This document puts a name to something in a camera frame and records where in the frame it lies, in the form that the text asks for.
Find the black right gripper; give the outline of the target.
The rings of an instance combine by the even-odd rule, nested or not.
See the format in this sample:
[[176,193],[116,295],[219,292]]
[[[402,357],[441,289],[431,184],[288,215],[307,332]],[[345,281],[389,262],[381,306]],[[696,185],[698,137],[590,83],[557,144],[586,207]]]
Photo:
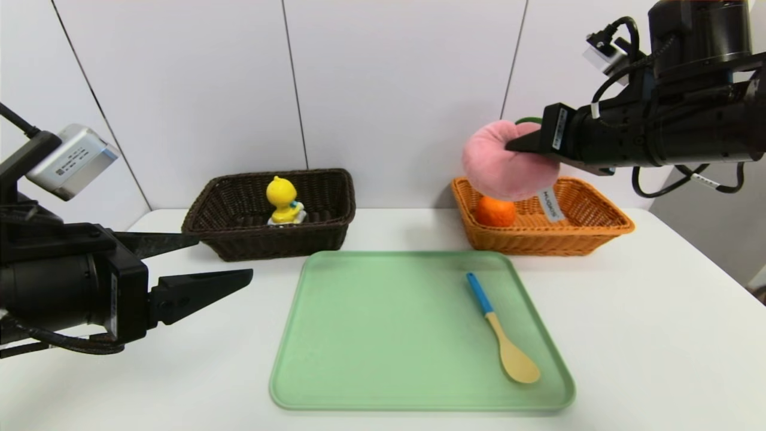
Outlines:
[[621,110],[545,107],[540,130],[509,140],[505,150],[543,153],[593,175],[614,175],[618,168],[659,167],[645,126]]

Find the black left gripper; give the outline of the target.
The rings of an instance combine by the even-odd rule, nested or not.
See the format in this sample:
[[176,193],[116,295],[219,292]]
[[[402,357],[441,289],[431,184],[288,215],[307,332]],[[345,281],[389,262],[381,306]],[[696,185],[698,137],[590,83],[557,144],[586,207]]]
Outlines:
[[82,324],[120,342],[175,324],[251,284],[251,268],[161,277],[148,294],[141,262],[200,243],[184,233],[112,232],[99,224],[2,230],[2,309],[27,327]]

